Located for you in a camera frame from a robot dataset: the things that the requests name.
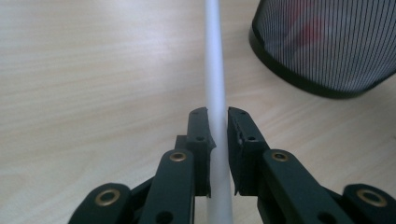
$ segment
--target white plastic rod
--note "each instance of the white plastic rod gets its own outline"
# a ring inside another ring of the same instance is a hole
[[[211,198],[207,199],[209,224],[233,224],[219,0],[205,0],[205,82],[209,128],[216,147],[210,158]]]

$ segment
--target black mesh bin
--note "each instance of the black mesh bin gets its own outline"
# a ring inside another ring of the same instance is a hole
[[[356,96],[396,72],[396,1],[261,0],[249,40],[294,86]]]

